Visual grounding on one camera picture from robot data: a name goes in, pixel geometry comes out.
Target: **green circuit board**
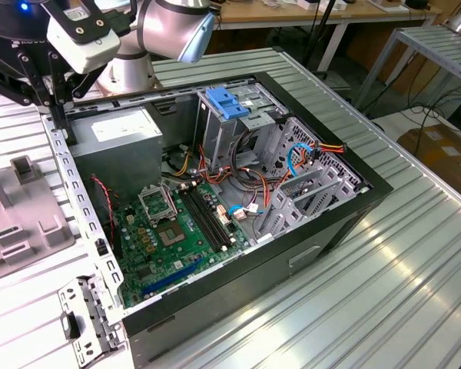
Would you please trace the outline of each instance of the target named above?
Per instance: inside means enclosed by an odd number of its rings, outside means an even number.
[[[207,183],[199,185],[197,191],[201,196],[211,198],[213,204],[220,204]],[[127,308],[249,247],[243,232],[234,224],[234,227],[223,229],[236,240],[235,243],[227,251],[214,252],[180,195],[173,191],[171,197],[177,217],[173,221],[164,219],[157,227],[151,226],[139,201],[114,211],[121,229],[123,258],[118,258],[118,263],[124,275],[121,296]],[[144,294],[147,287],[158,286],[161,281],[177,277],[178,273],[184,273],[184,276]]]

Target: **sticker label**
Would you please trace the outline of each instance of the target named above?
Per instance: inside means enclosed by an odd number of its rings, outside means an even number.
[[[76,22],[76,21],[81,21],[82,19],[88,18],[87,12],[78,6],[77,8],[72,8],[72,9],[67,9],[63,11],[67,17],[70,18],[70,20]]]
[[[149,134],[150,128],[146,121],[140,121],[136,117],[114,118],[108,121],[98,121],[92,125],[92,131],[99,142],[114,140],[135,133]]]
[[[437,131],[426,131],[427,136],[432,138],[434,141],[442,140],[443,136]]]
[[[453,146],[444,146],[442,149],[449,156],[459,156],[459,155],[461,155],[461,153],[459,151],[457,151],[456,148],[454,148]]]

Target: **motherboard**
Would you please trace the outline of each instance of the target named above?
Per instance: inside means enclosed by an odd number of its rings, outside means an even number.
[[[208,183],[189,191],[158,190],[153,188],[150,198],[142,192],[140,201],[114,211],[121,231],[118,263],[126,308],[250,246],[235,220],[219,214],[223,205]],[[165,212],[172,205],[175,213]],[[156,213],[171,216],[156,221]]]

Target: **metal slotted surface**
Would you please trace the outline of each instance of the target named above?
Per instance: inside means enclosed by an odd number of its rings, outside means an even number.
[[[285,54],[163,61],[155,71],[166,86],[268,71],[395,191],[327,257],[149,367],[458,367],[461,198]],[[0,168],[25,152],[39,160],[75,231],[38,123],[33,108],[0,97]],[[0,367],[74,367],[55,292],[93,271],[86,256],[78,240],[0,280]],[[123,356],[129,360],[124,352],[96,369]]]
[[[398,31],[397,37],[461,78],[461,35],[437,25],[403,28]]]

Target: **workbench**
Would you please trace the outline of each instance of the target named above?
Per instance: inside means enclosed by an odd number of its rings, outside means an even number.
[[[456,34],[443,25],[395,29],[373,67],[370,69],[368,76],[363,81],[357,99],[354,102],[357,108],[365,100],[367,92],[370,90],[381,68],[398,42],[402,42],[408,46],[408,49],[393,69],[391,76],[386,81],[387,84],[401,73],[415,52],[438,64],[446,73],[436,86],[436,94],[433,96],[432,101],[429,102],[429,105],[446,92],[445,87],[453,76],[461,79],[461,35]]]
[[[162,61],[155,71],[164,86],[267,71],[394,192],[325,258],[149,367],[461,364],[461,196],[285,53],[266,48],[209,55],[195,65]],[[94,265],[38,114],[0,97],[0,168],[25,154],[45,173],[77,241],[0,280],[0,368],[75,368],[56,291]],[[122,351],[94,368],[129,369],[130,359]]]
[[[328,69],[347,26],[350,24],[423,20],[423,25],[429,26],[440,13],[440,9],[436,7],[427,11],[410,9],[408,12],[388,13],[370,4],[367,0],[357,0],[355,4],[349,4],[344,11],[331,12],[327,25],[335,25],[335,30],[317,70],[326,71]],[[305,26],[313,24],[314,15],[315,11],[307,11],[294,4],[271,8],[261,0],[226,1],[222,5],[221,19],[219,18],[219,22],[216,22],[214,29]],[[323,13],[318,12],[316,25],[319,25],[322,17]]]

